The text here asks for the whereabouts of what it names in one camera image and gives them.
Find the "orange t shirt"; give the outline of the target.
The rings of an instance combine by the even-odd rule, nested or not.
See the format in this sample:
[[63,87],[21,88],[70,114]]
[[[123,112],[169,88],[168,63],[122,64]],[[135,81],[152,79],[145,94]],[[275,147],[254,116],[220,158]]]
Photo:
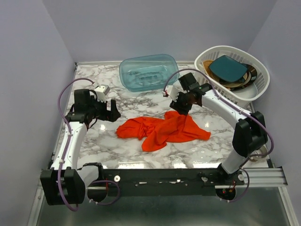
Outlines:
[[168,143],[185,143],[193,140],[209,140],[211,133],[201,129],[190,115],[168,111],[164,119],[137,117],[127,120],[116,131],[118,138],[145,139],[142,151],[154,152]]

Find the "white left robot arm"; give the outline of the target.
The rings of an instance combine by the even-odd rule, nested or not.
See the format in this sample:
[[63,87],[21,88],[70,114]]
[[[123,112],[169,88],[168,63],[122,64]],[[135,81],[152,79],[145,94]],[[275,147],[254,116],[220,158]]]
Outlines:
[[107,108],[109,91],[106,85],[74,91],[74,103],[63,116],[65,133],[60,150],[50,168],[40,175],[48,205],[79,205],[84,201],[88,185],[105,183],[100,163],[85,163],[81,168],[77,163],[88,129],[97,121],[115,122],[121,116],[114,99],[110,101],[111,108]]

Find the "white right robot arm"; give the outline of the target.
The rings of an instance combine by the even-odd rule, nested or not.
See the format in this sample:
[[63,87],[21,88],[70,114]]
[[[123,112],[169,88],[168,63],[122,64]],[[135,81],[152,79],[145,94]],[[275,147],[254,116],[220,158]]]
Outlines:
[[247,161],[254,151],[268,141],[265,119],[260,112],[250,112],[222,97],[209,83],[199,84],[192,73],[179,78],[182,91],[173,85],[163,88],[163,95],[170,97],[170,107],[187,115],[193,105],[204,106],[222,117],[233,129],[232,150],[218,166],[216,178],[223,185],[233,180],[233,174]]

